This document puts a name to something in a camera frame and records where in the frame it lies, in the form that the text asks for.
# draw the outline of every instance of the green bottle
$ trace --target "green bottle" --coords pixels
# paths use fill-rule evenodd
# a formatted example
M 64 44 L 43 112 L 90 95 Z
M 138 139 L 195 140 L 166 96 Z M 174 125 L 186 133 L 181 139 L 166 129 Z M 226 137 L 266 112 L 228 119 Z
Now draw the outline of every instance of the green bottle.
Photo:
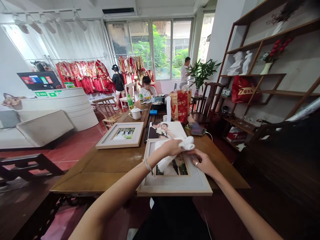
M 130 97 L 130 94 L 128 94 L 127 96 L 127 101 L 128 101 L 129 109 L 131 111 L 134 108 L 134 106 L 133 106 L 133 101 L 132 101 L 132 98 Z

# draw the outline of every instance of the track light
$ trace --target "track light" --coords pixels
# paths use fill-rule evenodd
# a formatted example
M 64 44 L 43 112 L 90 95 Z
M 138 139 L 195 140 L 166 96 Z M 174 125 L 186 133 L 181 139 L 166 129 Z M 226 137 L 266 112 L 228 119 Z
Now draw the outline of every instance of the track light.
M 35 21 L 28 19 L 28 15 L 26 15 L 26 23 L 32 27 L 37 33 L 42 34 L 42 29 L 36 24 Z
M 81 19 L 74 13 L 73 20 L 78 24 L 78 26 L 85 32 L 87 30 L 87 26 L 81 21 Z
M 28 30 L 27 26 L 25 25 L 25 22 L 20 21 L 18 19 L 18 15 L 13 15 L 13 20 L 16 23 L 16 25 L 20 28 L 21 32 L 23 32 L 25 34 L 29 34 L 29 30 Z
M 66 24 L 66 22 L 60 17 L 60 12 L 57 11 L 58 17 L 56 18 L 57 23 L 66 30 L 67 33 L 71 33 L 71 28 Z
M 53 26 L 49 23 L 48 19 L 43 13 L 40 13 L 40 22 L 44 25 L 44 27 L 51 33 L 56 33 L 56 30 Z

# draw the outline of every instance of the red bag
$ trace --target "red bag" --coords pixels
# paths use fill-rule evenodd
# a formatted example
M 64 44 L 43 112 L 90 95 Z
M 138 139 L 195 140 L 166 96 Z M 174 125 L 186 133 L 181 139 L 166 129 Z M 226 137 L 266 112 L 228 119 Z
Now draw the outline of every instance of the red bag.
M 232 84 L 232 102 L 247 103 L 252 97 L 253 91 L 256 89 L 255 79 L 253 77 L 234 76 Z M 259 102 L 262 97 L 261 93 L 253 96 L 252 102 Z
M 191 102 L 191 91 L 178 90 L 177 93 L 170 93 L 171 96 L 171 117 L 174 121 L 183 124 L 188 123 L 189 108 Z

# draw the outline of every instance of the hand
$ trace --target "hand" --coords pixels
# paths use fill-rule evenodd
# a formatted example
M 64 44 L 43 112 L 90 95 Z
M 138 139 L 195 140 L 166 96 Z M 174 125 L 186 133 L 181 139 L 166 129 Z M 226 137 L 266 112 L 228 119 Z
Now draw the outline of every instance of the hand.
M 181 153 L 181 147 L 179 147 L 179 143 L 181 143 L 182 140 L 175 140 L 175 139 L 170 139 L 169 141 L 166 141 L 164 144 L 162 144 L 159 151 L 163 152 L 165 157 L 167 156 L 174 156 L 178 155 Z
M 205 174 L 211 176 L 215 176 L 217 173 L 219 173 L 219 170 L 215 167 L 215 165 L 211 162 L 209 156 L 203 152 L 201 152 L 199 149 L 193 149 L 191 151 L 188 151 L 187 154 L 195 154 L 198 159 L 199 163 L 197 167 L 204 172 Z

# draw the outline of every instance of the window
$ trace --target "window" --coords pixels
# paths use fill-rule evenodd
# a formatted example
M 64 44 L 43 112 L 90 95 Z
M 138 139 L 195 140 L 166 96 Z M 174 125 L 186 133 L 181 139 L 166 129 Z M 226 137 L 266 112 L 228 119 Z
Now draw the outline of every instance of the window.
M 209 49 L 209 42 L 212 32 L 212 25 L 214 20 L 214 13 L 205 13 L 203 16 L 201 39 L 199 45 L 198 59 L 205 63 Z
M 127 23 L 108 24 L 114 54 L 132 53 Z
M 148 22 L 129 23 L 133 53 L 141 54 L 144 67 L 151 69 Z
M 153 22 L 152 27 L 156 79 L 170 79 L 171 21 Z
M 180 78 L 181 67 L 189 56 L 191 21 L 173 22 L 172 78 Z

